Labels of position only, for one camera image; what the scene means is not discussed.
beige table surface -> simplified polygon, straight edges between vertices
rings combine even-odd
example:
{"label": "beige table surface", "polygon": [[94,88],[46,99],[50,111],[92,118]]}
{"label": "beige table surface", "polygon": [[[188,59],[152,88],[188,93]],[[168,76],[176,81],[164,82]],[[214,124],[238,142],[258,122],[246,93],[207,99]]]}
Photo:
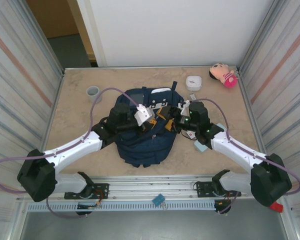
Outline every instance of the beige table surface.
{"label": "beige table surface", "polygon": [[[173,81],[178,81],[176,91],[186,100],[189,99],[186,78],[191,75],[202,77],[202,88],[195,92],[197,99],[209,98],[217,102],[228,119],[230,135],[250,148],[257,149],[240,87],[237,85],[232,89],[225,88],[219,81],[209,77],[209,69],[206,67],[67,70],[46,149],[61,146],[87,131],[91,108],[91,103],[86,95],[88,87],[98,86],[101,89],[116,87],[125,91],[142,86],[171,87]],[[94,108],[94,124],[109,115],[110,109],[119,95],[113,90],[102,95],[102,101],[97,103]],[[210,120],[215,124],[225,125],[219,110],[210,102],[204,104],[208,109]],[[179,134],[176,136],[169,156],[159,165],[147,168],[133,167],[119,157],[117,146],[113,143],[77,160],[63,172],[83,171],[89,176],[95,177],[215,174],[223,169],[244,172],[238,164],[221,153],[210,149],[203,153],[199,152],[194,148],[194,141]]]}

gray cup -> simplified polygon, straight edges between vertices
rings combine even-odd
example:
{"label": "gray cup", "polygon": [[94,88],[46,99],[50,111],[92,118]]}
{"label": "gray cup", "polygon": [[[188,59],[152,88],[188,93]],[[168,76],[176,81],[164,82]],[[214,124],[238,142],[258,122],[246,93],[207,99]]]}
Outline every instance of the gray cup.
{"label": "gray cup", "polygon": [[[100,92],[100,89],[97,86],[88,87],[88,89],[86,90],[86,94],[88,95],[89,101],[91,103],[94,102],[94,100],[96,99],[96,96],[98,95],[99,92]],[[96,101],[96,104],[101,102],[101,100],[102,100],[102,95]]]}

corrugated metal wall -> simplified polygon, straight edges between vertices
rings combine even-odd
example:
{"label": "corrugated metal wall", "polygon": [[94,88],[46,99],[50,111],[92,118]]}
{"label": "corrugated metal wall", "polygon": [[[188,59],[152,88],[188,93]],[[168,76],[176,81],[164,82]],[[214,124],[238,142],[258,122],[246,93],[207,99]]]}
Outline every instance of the corrugated metal wall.
{"label": "corrugated metal wall", "polygon": [[[300,0],[285,1],[267,28],[241,66],[243,84],[268,154],[300,176]],[[300,193],[288,201],[300,225]]]}
{"label": "corrugated metal wall", "polygon": [[[0,1],[0,159],[39,148],[50,120],[63,74],[38,31],[22,1]],[[0,165],[0,182],[17,188],[21,164]],[[0,240],[15,199],[0,190]]]}

small white box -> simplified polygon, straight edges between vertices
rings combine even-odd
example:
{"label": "small white box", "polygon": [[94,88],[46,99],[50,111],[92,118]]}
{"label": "small white box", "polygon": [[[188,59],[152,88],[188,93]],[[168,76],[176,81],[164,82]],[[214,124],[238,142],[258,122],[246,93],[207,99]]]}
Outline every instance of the small white box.
{"label": "small white box", "polygon": [[200,76],[188,76],[185,85],[189,91],[199,91],[202,86],[202,78]]}

white wall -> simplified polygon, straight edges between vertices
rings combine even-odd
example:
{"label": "white wall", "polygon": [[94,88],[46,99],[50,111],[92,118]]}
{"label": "white wall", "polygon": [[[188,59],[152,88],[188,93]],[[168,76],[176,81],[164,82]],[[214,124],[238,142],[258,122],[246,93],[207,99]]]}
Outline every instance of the white wall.
{"label": "white wall", "polygon": [[239,65],[273,0],[78,0],[100,67]]}

